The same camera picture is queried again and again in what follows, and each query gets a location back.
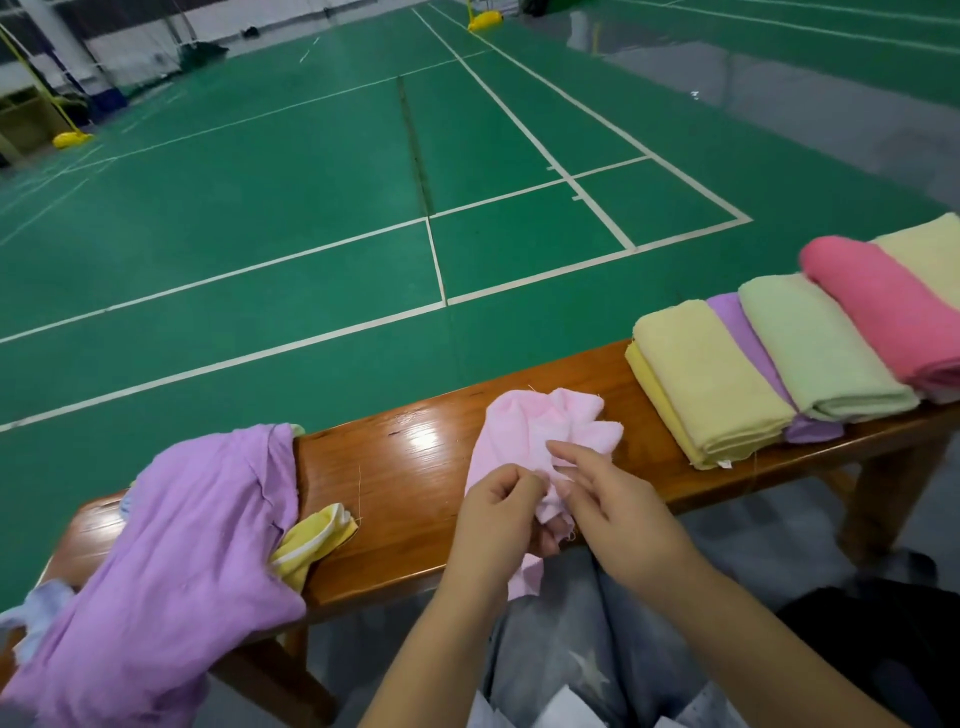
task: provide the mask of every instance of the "yellow towel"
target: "yellow towel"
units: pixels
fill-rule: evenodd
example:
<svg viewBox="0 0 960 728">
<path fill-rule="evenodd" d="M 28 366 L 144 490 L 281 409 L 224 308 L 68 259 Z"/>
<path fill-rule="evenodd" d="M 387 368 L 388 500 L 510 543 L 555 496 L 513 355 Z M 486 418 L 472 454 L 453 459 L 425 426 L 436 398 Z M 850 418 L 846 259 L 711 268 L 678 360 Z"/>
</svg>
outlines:
<svg viewBox="0 0 960 728">
<path fill-rule="evenodd" d="M 941 299 L 960 308 L 960 217 L 955 212 L 874 242 Z"/>
<path fill-rule="evenodd" d="M 356 530 L 356 521 L 343 503 L 328 505 L 287 531 L 270 559 L 270 566 L 284 584 L 299 594 L 310 565 L 345 543 Z"/>
<path fill-rule="evenodd" d="M 630 364 L 636 380 L 640 383 L 640 386 L 643 387 L 643 391 L 646 392 L 650 402 L 652 402 L 657 409 L 657 414 L 660 415 L 660 419 L 663 420 L 666 428 L 670 430 L 670 434 L 673 435 L 673 439 L 677 441 L 677 445 L 684 451 L 684 455 L 686 455 L 686 459 L 690 461 L 690 465 L 700 471 L 716 468 L 716 463 L 707 462 L 707 457 L 690 442 L 690 438 L 687 437 L 684 426 L 680 424 L 680 418 L 677 417 L 673 405 L 670 403 L 670 400 L 666 398 L 666 395 L 663 393 L 663 388 L 657 381 L 657 375 L 654 374 L 650 365 L 647 364 L 647 360 L 643 358 L 643 354 L 640 353 L 640 349 L 636 347 L 635 342 L 630 342 L 630 346 L 627 347 L 624 355 L 627 357 L 627 363 Z"/>
<path fill-rule="evenodd" d="M 708 463 L 743 460 L 777 442 L 796 414 L 705 301 L 643 316 L 634 341 Z"/>
</svg>

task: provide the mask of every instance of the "purple towel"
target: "purple towel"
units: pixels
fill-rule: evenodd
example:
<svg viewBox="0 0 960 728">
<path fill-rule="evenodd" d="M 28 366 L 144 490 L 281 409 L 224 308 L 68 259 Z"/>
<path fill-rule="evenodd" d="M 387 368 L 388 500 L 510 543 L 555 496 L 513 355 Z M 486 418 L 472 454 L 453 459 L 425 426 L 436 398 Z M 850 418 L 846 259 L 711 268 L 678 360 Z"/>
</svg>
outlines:
<svg viewBox="0 0 960 728">
<path fill-rule="evenodd" d="M 783 386 L 777 367 L 774 366 L 770 354 L 763 348 L 759 338 L 750 326 L 747 320 L 747 314 L 743 312 L 743 306 L 740 305 L 740 295 L 738 293 L 724 293 L 720 296 L 714 296 L 707 299 L 707 303 L 713 312 L 720 317 L 733 341 L 740 347 L 740 350 L 746 354 L 750 362 L 756 367 L 756 370 L 763 375 L 763 378 L 770 382 L 770 386 L 780 395 L 780 398 L 794 409 L 797 405 L 794 403 L 790 394 Z M 803 443 L 822 443 L 826 440 L 834 440 L 843 435 L 843 425 L 840 423 L 825 423 L 819 420 L 811 420 L 806 415 L 798 414 L 793 418 L 793 422 L 783 431 L 783 438 L 788 443 L 801 445 Z"/>
<path fill-rule="evenodd" d="M 214 662 L 305 612 L 267 565 L 297 521 L 292 443 L 289 425 L 257 425 L 158 455 L 107 560 L 2 699 L 40 725 L 191 725 Z"/>
</svg>

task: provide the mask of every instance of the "yellow post base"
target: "yellow post base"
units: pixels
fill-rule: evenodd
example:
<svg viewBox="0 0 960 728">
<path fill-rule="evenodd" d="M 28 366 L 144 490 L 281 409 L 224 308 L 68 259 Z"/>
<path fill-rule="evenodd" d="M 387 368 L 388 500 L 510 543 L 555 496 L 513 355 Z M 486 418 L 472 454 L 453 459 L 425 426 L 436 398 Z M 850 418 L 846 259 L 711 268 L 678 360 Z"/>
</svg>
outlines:
<svg viewBox="0 0 960 728">
<path fill-rule="evenodd" d="M 502 22 L 503 15 L 500 14 L 500 11 L 485 11 L 471 19 L 469 25 L 467 25 L 467 30 L 471 32 L 482 31 L 484 28 L 490 28 L 490 26 L 499 25 Z"/>
<path fill-rule="evenodd" d="M 54 146 L 57 149 L 67 149 L 84 144 L 93 138 L 93 134 L 86 132 L 61 132 L 54 137 Z"/>
</svg>

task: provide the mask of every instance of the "light pink cloth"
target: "light pink cloth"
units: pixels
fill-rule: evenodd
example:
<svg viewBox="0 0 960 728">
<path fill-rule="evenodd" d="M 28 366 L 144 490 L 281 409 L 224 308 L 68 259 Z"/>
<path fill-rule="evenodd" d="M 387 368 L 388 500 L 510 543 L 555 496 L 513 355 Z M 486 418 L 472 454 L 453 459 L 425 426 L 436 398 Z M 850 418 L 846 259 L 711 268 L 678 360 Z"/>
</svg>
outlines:
<svg viewBox="0 0 960 728">
<path fill-rule="evenodd" d="M 960 387 L 960 311 L 878 245 L 818 237 L 800 251 L 800 265 L 897 380 L 922 390 Z"/>
<path fill-rule="evenodd" d="M 547 440 L 563 440 L 604 455 L 610 455 L 623 437 L 623 425 L 597 422 L 603 400 L 596 395 L 555 389 L 549 395 L 527 390 L 505 392 L 487 407 L 487 419 L 473 447 L 467 490 L 491 471 L 513 463 L 550 477 L 550 491 L 537 507 L 537 520 L 546 523 L 562 516 L 567 530 L 557 536 L 559 543 L 573 532 L 573 519 L 553 484 L 565 479 L 554 465 L 568 465 L 555 459 L 546 448 Z M 508 599 L 538 595 L 543 578 L 543 560 L 533 554 L 523 557 L 519 571 L 510 579 Z"/>
</svg>

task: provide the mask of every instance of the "right hand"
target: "right hand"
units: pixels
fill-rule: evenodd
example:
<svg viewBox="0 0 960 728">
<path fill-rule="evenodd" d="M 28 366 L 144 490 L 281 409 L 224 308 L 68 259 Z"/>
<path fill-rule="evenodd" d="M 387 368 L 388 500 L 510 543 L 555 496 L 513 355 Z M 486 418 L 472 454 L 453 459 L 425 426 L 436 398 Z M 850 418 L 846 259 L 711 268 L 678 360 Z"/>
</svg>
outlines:
<svg viewBox="0 0 960 728">
<path fill-rule="evenodd" d="M 613 579 L 662 611 L 693 572 L 711 569 L 650 483 L 596 450 L 557 440 L 546 445 L 574 466 L 557 467 L 570 480 L 555 487 Z"/>
</svg>

